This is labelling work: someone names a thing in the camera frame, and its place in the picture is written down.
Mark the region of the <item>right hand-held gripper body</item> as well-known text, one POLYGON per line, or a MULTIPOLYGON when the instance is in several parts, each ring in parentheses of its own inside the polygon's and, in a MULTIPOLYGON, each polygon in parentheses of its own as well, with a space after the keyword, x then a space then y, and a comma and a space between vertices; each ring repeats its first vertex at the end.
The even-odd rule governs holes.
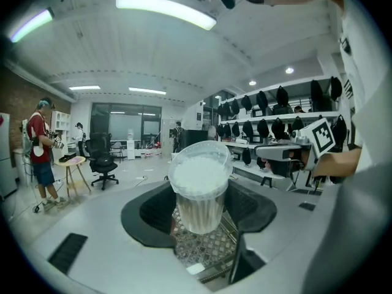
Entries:
POLYGON ((294 130, 290 141, 298 145, 301 154, 295 154, 293 160, 302 159, 302 153, 307 153, 304 170, 314 170, 319 159, 334 147, 334 137, 330 125, 325 118, 321 118, 300 130, 294 130))

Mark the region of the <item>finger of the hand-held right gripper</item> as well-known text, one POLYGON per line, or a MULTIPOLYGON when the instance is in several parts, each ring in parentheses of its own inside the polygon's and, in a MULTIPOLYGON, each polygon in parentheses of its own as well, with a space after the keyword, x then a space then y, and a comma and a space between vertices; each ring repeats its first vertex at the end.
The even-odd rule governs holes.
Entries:
POLYGON ((295 150, 294 146, 258 146, 255 154, 261 159, 266 159, 269 169, 275 175, 290 177, 290 153, 295 150))

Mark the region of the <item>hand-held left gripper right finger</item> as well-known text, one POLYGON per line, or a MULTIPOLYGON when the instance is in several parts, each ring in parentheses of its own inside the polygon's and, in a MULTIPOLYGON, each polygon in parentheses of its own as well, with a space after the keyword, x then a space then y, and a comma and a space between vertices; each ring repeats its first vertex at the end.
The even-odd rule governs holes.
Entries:
POLYGON ((237 230, 227 292, 299 292, 309 257, 296 246, 319 198, 229 181, 225 208, 237 230))

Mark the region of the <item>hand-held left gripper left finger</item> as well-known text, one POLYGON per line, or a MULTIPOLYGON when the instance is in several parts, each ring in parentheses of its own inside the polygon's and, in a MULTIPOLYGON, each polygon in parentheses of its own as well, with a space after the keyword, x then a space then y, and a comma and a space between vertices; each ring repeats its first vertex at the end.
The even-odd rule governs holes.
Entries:
POLYGON ((77 233, 88 239, 68 277, 82 285, 101 293, 207 293, 172 249, 144 247, 123 229, 123 206, 157 186, 148 183, 87 200, 39 236, 32 251, 48 259, 69 233, 77 233))

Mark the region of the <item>person's right forearm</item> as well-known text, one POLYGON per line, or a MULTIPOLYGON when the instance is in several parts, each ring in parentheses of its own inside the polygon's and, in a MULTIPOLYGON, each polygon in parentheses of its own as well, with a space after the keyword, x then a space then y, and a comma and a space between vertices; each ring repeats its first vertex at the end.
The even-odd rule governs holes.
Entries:
POLYGON ((349 177, 355 174, 362 149, 355 148, 343 153, 326 153, 313 169, 313 176, 349 177))

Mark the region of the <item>black cabinet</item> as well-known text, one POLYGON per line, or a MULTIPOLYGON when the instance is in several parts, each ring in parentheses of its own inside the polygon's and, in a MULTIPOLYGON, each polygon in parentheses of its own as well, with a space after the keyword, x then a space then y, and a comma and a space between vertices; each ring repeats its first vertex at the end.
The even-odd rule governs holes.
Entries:
POLYGON ((190 145, 207 139, 208 132, 206 130, 184 130, 179 136, 179 149, 182 151, 190 145))

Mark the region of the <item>person's white shirt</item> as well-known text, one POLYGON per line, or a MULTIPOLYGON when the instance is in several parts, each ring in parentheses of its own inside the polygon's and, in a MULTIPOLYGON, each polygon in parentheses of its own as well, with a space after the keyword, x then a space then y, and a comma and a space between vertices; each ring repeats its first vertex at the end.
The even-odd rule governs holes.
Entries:
POLYGON ((343 177, 303 294, 361 294, 382 285, 392 227, 392 49, 360 0, 342 11, 341 56, 355 103, 355 174, 343 177))

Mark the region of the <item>round wooden table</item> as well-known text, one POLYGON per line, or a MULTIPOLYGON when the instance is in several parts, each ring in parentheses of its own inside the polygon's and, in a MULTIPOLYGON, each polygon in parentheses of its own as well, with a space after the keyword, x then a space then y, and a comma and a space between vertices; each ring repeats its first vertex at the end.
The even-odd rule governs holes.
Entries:
POLYGON ((86 162, 86 158, 82 156, 75 156, 66 162, 61 162, 59 159, 55 160, 55 165, 65 169, 65 180, 66 180, 66 190, 68 198, 71 198, 70 191, 73 190, 74 196, 77 202, 80 203, 80 195, 78 193, 78 187, 73 178, 73 172, 78 172, 82 183, 85 188, 87 188, 89 194, 91 194, 91 188, 86 181, 85 176, 81 170, 81 167, 86 162))

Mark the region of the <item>black wheeled office chair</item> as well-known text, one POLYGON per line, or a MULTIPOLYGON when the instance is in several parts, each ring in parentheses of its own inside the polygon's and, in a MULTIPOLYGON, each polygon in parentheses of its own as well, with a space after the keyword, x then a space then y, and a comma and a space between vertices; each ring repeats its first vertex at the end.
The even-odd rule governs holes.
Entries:
POLYGON ((91 182, 91 185, 102 183, 101 189, 105 190, 109 181, 119 184, 119 180, 113 174, 118 164, 110 154, 110 149, 107 146, 107 138, 100 136, 86 140, 85 150, 89 154, 88 160, 91 171, 99 176, 91 182))

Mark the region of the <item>white water dispenser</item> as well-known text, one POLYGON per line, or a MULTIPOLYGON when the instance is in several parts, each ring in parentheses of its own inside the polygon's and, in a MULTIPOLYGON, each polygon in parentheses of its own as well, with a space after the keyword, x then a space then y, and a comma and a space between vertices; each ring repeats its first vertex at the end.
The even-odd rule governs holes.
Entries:
POLYGON ((134 140, 134 131, 132 129, 129 129, 127 131, 126 149, 127 149, 127 159, 134 160, 135 159, 135 140, 134 140))

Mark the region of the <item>dark framed window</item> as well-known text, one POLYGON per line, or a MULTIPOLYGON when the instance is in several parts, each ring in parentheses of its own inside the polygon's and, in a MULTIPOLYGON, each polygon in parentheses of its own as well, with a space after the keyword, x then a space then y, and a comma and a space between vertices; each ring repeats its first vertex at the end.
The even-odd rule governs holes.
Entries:
POLYGON ((110 134, 112 140, 127 140, 131 130, 135 140, 160 132, 162 108, 135 104, 93 103, 91 134, 110 134))

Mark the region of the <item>grey cabinet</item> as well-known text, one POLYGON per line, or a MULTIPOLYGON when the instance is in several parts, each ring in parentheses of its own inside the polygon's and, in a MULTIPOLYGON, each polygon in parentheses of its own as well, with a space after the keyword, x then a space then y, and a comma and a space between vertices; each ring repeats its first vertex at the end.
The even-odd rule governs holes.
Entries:
POLYGON ((17 190, 10 152, 10 115, 0 113, 0 199, 17 190))

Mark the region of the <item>white cubby shelf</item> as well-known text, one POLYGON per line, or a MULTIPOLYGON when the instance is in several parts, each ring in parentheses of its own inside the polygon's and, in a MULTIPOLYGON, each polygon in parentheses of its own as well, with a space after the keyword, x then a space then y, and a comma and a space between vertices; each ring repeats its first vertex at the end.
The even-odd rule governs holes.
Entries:
POLYGON ((51 130, 57 133, 65 146, 70 143, 70 115, 60 111, 53 111, 51 115, 51 130))

